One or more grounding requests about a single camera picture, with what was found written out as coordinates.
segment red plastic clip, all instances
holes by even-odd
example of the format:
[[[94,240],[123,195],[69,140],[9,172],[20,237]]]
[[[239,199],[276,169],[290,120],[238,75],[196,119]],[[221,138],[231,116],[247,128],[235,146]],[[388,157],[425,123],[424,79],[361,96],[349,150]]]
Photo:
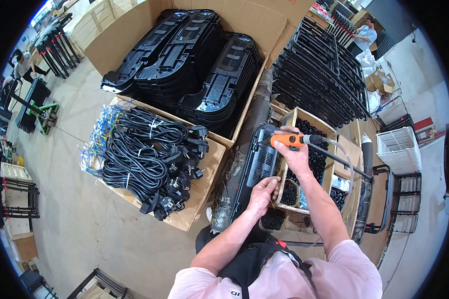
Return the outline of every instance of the red plastic clip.
[[[286,248],[286,242],[283,242],[283,241],[280,241],[280,240],[275,241],[275,242],[276,242],[276,244],[281,245],[282,248]]]

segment pink shirt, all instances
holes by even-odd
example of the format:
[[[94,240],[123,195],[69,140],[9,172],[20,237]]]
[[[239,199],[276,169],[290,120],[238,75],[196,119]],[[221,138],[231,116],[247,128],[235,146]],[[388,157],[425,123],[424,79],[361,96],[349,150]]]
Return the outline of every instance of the pink shirt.
[[[328,262],[310,258],[312,280],[322,299],[381,298],[383,284],[376,266],[352,240],[336,245]],[[248,287],[253,298],[315,298],[305,274],[288,255],[276,252],[261,270],[259,277]],[[188,268],[176,274],[168,299],[237,299],[241,288],[229,278],[217,278],[204,268]]]

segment hand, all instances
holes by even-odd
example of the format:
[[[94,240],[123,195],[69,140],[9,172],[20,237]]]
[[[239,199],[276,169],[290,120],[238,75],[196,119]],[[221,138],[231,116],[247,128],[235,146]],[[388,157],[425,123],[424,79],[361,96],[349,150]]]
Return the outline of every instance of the hand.
[[[257,183],[251,192],[249,204],[246,210],[252,211],[258,218],[266,214],[271,196],[276,200],[278,196],[279,176],[266,177]]]
[[[299,132],[298,128],[291,126],[284,126],[280,128],[281,131],[274,131],[275,135],[281,134],[289,134],[289,132]],[[308,164],[308,145],[303,145],[302,147],[298,147],[299,151],[291,151],[289,147],[285,144],[275,141],[273,144],[274,148],[283,155],[286,159],[286,163],[288,164],[289,169],[293,171],[295,175],[299,177],[300,174],[304,174],[310,172]]]

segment light blue shirt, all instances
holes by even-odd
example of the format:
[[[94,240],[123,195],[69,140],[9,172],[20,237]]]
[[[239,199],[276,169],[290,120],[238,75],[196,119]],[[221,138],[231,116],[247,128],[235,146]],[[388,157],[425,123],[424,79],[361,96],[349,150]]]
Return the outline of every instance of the light blue shirt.
[[[369,46],[372,43],[374,43],[374,41],[377,39],[377,33],[376,33],[376,30],[369,28],[368,25],[363,25],[359,29],[360,29],[360,31],[359,31],[358,35],[367,37],[369,39],[369,41],[366,42],[365,40],[362,40],[360,38],[355,38],[353,40],[362,51],[365,51],[366,49],[369,49]]]

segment power cord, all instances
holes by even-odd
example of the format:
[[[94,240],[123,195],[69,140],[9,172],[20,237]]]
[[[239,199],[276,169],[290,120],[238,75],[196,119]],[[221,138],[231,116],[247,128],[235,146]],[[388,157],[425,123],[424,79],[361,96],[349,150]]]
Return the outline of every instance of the power cord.
[[[154,212],[158,220],[184,209],[190,181],[203,177],[198,163],[209,150],[205,127],[169,121],[140,106],[105,109],[97,126],[99,133],[90,138],[95,146],[82,154],[85,171],[129,190],[142,203],[140,212]],[[89,156],[99,154],[101,168],[90,170]]]

